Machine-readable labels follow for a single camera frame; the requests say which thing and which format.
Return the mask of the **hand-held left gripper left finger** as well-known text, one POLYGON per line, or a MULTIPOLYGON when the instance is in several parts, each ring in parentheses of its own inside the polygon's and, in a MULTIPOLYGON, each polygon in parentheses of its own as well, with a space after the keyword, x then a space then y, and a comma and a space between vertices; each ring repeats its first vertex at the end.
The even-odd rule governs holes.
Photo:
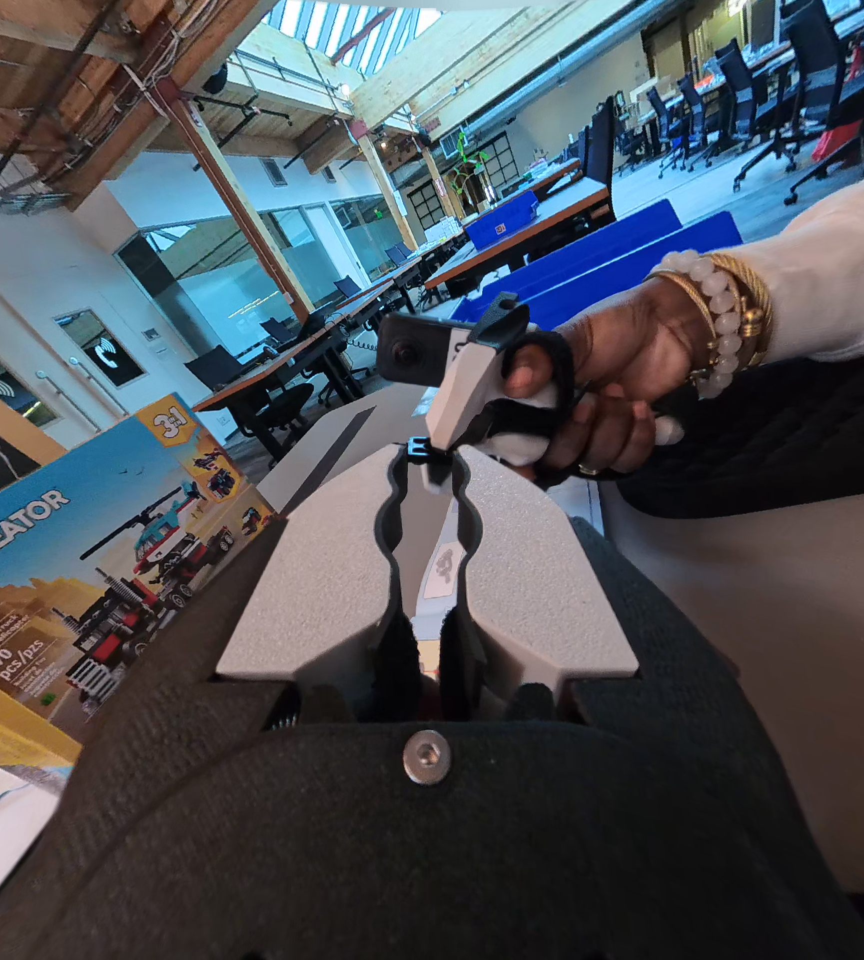
POLYGON ((433 717, 399 564, 409 450, 383 447, 289 516, 218 662, 281 686, 270 721, 433 717))

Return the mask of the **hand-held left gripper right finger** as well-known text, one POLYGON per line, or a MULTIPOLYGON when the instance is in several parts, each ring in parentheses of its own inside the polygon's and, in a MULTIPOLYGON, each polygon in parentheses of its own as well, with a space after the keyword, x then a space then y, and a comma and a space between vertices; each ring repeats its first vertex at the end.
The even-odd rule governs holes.
POLYGON ((473 447, 453 457, 455 606, 442 624, 445 719, 500 714, 541 685, 634 677, 639 661, 568 515, 538 486, 473 447))

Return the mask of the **large blue plastic bin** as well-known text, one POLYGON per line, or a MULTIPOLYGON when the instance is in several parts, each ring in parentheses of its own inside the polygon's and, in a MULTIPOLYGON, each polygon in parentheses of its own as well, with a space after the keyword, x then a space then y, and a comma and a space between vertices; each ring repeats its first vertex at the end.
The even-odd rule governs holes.
POLYGON ((728 211, 682 225, 672 203, 663 198, 487 283, 479 297, 462 298, 451 318, 473 324, 498 294, 511 293, 529 307, 533 324, 553 330, 641 283, 668 253, 704 254, 742 244, 728 211))

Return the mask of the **open lego instruction booklet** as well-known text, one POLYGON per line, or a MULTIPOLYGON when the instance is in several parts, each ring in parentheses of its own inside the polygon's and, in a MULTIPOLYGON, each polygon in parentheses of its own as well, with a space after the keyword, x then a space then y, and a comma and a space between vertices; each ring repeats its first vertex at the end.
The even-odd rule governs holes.
MULTIPOLYGON (((571 518, 584 519, 601 535, 605 525, 598 483, 571 477, 552 487, 549 497, 571 518)), ((464 556, 458 537, 459 506, 448 498, 448 510, 435 549, 430 554, 415 603, 415 615, 427 618, 445 612, 455 604, 457 577, 464 556)))

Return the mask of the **lego set box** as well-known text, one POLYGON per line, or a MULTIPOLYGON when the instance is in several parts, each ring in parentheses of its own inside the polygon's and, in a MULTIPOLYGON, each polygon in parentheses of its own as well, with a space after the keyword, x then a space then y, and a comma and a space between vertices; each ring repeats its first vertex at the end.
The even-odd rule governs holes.
POLYGON ((0 488, 0 766, 72 766, 102 705, 276 517, 167 394, 0 488))

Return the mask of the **person's right hand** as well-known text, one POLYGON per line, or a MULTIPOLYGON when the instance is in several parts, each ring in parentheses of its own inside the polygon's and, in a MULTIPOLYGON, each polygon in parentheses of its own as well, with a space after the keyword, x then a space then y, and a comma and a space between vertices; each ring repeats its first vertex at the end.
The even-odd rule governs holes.
POLYGON ((557 328, 584 393, 540 464, 628 474, 655 446, 652 404, 709 356, 702 310, 668 276, 590 306, 557 328))

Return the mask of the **black tape strip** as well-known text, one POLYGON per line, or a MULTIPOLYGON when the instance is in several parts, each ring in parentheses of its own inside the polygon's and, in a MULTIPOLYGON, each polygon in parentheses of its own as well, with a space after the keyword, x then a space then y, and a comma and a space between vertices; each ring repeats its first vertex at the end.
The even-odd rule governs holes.
POLYGON ((348 424, 342 428, 338 437, 331 443, 330 447, 324 451, 318 462, 309 471, 291 498, 279 511, 280 516, 287 517, 325 482, 327 476, 340 460, 343 452, 347 450, 353 442, 374 410, 375 407, 370 406, 354 414, 348 424))

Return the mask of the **long dark office desk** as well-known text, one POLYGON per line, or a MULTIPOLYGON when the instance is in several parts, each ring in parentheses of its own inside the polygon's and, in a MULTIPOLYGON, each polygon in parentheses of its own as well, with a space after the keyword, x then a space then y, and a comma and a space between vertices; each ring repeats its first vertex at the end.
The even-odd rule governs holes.
MULTIPOLYGON (((392 280, 380 281, 372 289, 354 296, 348 304, 339 307, 320 323, 311 318, 309 324, 315 327, 314 331, 305 334, 293 346, 277 354, 280 361, 286 361, 295 371, 296 377, 319 363, 323 366, 323 373, 334 393, 343 403, 361 399, 364 396, 361 384, 339 356, 340 341, 344 338, 343 327, 346 324, 356 324, 361 316, 370 319, 377 315, 380 297, 392 288, 392 280)), ((193 405, 192 410, 197 414, 205 413, 196 411, 198 403, 193 405)))

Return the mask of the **small blue plastic bin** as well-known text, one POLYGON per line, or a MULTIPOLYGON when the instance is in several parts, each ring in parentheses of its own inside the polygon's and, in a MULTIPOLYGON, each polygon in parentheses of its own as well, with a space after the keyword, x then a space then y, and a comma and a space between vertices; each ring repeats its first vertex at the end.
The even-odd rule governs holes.
POLYGON ((534 191, 520 191, 469 222, 465 233, 476 251, 484 251, 534 222, 538 206, 534 191))

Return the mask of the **wooden office desk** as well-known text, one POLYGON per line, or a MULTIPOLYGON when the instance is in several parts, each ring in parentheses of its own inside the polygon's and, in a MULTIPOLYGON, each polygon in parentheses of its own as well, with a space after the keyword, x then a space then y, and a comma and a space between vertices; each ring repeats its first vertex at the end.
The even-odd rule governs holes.
POLYGON ((586 226, 591 232, 604 226, 612 212, 611 186, 584 177, 541 200, 532 222, 485 250, 466 243, 423 286, 433 291, 444 285, 450 295, 461 296, 477 287, 489 272, 503 266, 519 269, 531 254, 568 245, 575 226, 586 226))

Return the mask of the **black office chair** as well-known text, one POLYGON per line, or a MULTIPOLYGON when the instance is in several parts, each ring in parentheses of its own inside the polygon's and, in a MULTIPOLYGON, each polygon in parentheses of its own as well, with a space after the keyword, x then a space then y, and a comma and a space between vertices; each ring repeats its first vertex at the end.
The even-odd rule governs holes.
POLYGON ((826 133, 852 123, 859 125, 842 147, 791 186, 784 199, 789 207, 798 202, 799 186, 810 179, 825 179, 829 167, 852 151, 858 151, 864 176, 864 67, 854 78, 846 78, 846 46, 821 1, 785 4, 781 25, 798 63, 796 117, 821 124, 826 133))
POLYGON ((210 390, 196 411, 226 409, 240 432, 270 453, 270 466, 281 461, 308 429, 302 411, 314 386, 309 382, 289 386, 295 371, 269 348, 242 363, 218 345, 185 367, 210 390))

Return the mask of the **green potted plant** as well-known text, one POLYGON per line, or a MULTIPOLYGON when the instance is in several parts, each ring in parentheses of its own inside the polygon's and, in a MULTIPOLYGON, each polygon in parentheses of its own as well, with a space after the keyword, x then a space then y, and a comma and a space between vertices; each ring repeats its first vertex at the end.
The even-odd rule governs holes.
POLYGON ((456 146, 458 161, 451 171, 451 186, 462 218, 483 212, 493 194, 486 169, 488 154, 474 149, 463 129, 459 130, 456 146))

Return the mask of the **black quilted pad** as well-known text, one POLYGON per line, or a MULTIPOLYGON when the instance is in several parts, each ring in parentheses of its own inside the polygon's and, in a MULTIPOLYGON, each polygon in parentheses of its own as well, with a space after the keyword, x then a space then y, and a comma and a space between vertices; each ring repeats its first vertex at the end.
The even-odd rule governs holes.
POLYGON ((685 386, 656 411, 683 438, 610 477, 646 515, 719 519, 864 495, 864 356, 759 366, 718 398, 685 386))

